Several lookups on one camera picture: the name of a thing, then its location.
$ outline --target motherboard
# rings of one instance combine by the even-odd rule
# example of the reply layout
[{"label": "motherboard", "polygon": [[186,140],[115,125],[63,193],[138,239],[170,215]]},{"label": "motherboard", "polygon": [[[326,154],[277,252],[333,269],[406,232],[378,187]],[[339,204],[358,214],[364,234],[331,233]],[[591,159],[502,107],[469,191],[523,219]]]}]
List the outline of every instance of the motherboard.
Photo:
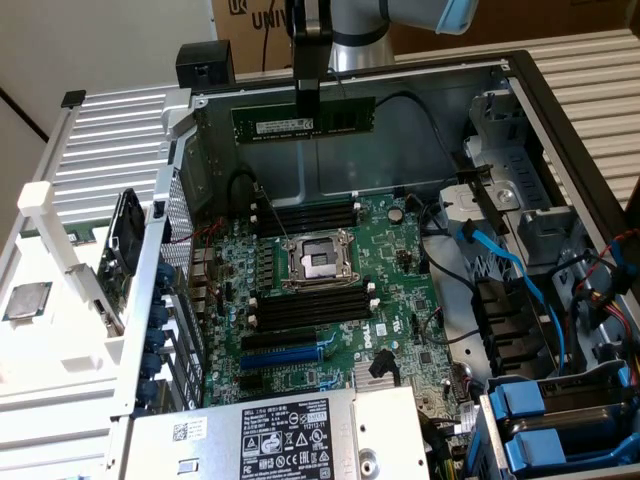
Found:
[{"label": "motherboard", "polygon": [[[438,304],[431,276],[419,273],[417,215],[391,194],[351,203],[352,226],[308,230],[313,222],[306,222],[300,230],[283,212],[279,236],[265,236],[269,229],[260,231],[253,218],[198,238],[191,294],[208,348],[204,406],[361,389],[386,351],[418,408],[431,417],[458,414],[462,378],[448,347],[424,338]],[[437,322],[427,328],[443,338]],[[285,337],[303,346],[270,343]],[[379,382],[393,382],[392,374]]]}]

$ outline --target black ram slot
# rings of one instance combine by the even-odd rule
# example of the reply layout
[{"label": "black ram slot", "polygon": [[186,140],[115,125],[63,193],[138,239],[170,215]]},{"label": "black ram slot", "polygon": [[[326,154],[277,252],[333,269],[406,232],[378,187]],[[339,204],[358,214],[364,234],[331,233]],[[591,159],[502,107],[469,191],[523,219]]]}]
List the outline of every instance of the black ram slot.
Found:
[{"label": "black ram slot", "polygon": [[[352,201],[339,204],[280,208],[277,212],[288,234],[354,227],[357,223],[357,215],[353,209]],[[280,223],[270,209],[262,209],[258,220],[258,234],[261,237],[271,237],[282,233]]]},{"label": "black ram slot", "polygon": [[[283,222],[283,226],[288,235],[293,235],[298,233],[320,232],[322,230],[337,230],[339,228],[355,227],[356,221],[355,217],[340,217],[335,220],[305,222],[298,225],[291,225]],[[280,224],[277,222],[267,225],[260,224],[258,228],[258,236],[260,238],[277,237],[280,235],[282,235],[282,227],[280,227]]]},{"label": "black ram slot", "polygon": [[333,314],[324,314],[321,316],[307,316],[289,318],[269,319],[263,322],[258,317],[258,331],[268,332],[274,330],[286,330],[288,328],[307,327],[311,325],[324,325],[328,323],[350,322],[352,320],[363,320],[371,317],[368,309],[342,310]]},{"label": "black ram slot", "polygon": [[282,312],[261,312],[258,311],[258,320],[262,322],[277,321],[283,317],[322,317],[324,315],[332,315],[341,311],[366,310],[368,305],[365,302],[339,303],[327,305],[314,305],[307,308],[292,308],[289,311]]},{"label": "black ram slot", "polygon": [[292,311],[302,310],[305,311],[307,309],[312,309],[316,307],[329,307],[333,308],[333,305],[343,304],[343,303],[355,303],[358,304],[362,302],[363,304],[367,304],[369,297],[366,293],[353,292],[347,293],[345,295],[340,295],[336,297],[329,298],[309,298],[309,299],[292,299],[292,301],[285,303],[276,303],[276,304],[264,304],[264,300],[260,303],[260,314],[287,314]]},{"label": "black ram slot", "polygon": [[[294,217],[294,218],[281,218],[282,224],[289,229],[300,229],[305,227],[306,225],[321,225],[321,224],[329,224],[329,223],[346,223],[349,225],[349,222],[354,218],[353,212],[347,213],[333,213],[329,215],[318,215],[313,218],[305,218],[305,217]],[[280,224],[278,220],[273,216],[271,218],[261,218],[260,219],[260,228],[271,229],[275,227],[279,227]]]},{"label": "black ram slot", "polygon": [[258,330],[286,330],[369,318],[369,300],[360,285],[262,298],[258,301]]},{"label": "black ram slot", "polygon": [[[293,217],[321,217],[323,215],[332,215],[334,213],[346,213],[353,212],[353,202],[345,203],[330,203],[324,205],[310,205],[305,207],[284,207],[276,209],[280,217],[293,218]],[[273,213],[270,208],[262,210],[261,213]]]},{"label": "black ram slot", "polygon": [[260,299],[260,308],[271,308],[273,305],[293,305],[294,303],[308,302],[313,299],[339,299],[345,295],[352,293],[364,293],[364,288],[361,285],[355,285],[351,287],[338,287],[330,288],[327,290],[319,290],[317,292],[304,292],[296,293],[292,295],[278,295],[274,297],[265,297]]}]

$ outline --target blue latch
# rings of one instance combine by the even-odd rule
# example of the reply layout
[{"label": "blue latch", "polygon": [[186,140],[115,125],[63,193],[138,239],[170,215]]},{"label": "blue latch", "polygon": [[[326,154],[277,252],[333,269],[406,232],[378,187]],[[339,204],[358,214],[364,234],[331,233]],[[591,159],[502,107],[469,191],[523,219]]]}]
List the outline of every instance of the blue latch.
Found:
[{"label": "blue latch", "polygon": [[516,433],[504,448],[513,473],[527,468],[562,465],[567,461],[555,429]]},{"label": "blue latch", "polygon": [[544,401],[534,381],[499,385],[489,395],[496,420],[540,415],[545,412]]}]

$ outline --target power supply label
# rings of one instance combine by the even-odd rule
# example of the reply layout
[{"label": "power supply label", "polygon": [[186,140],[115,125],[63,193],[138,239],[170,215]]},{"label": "power supply label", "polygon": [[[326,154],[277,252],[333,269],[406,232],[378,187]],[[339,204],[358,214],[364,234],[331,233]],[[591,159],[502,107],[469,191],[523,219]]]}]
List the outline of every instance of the power supply label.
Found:
[{"label": "power supply label", "polygon": [[329,400],[242,411],[240,480],[333,480]]}]

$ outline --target ventilation grille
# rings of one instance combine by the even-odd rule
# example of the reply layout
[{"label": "ventilation grille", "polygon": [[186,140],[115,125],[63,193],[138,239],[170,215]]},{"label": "ventilation grille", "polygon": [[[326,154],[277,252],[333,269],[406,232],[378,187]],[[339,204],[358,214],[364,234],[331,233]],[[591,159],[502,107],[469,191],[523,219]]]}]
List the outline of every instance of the ventilation grille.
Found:
[{"label": "ventilation grille", "polygon": [[[169,222],[171,223],[171,241],[188,237],[193,233],[193,224],[189,215],[187,200],[182,190],[180,176],[174,175],[171,181],[171,201],[169,202]],[[185,278],[189,278],[189,266],[193,251],[193,240],[190,238],[180,243],[162,245],[160,250],[164,261],[175,268],[182,268]]]}]

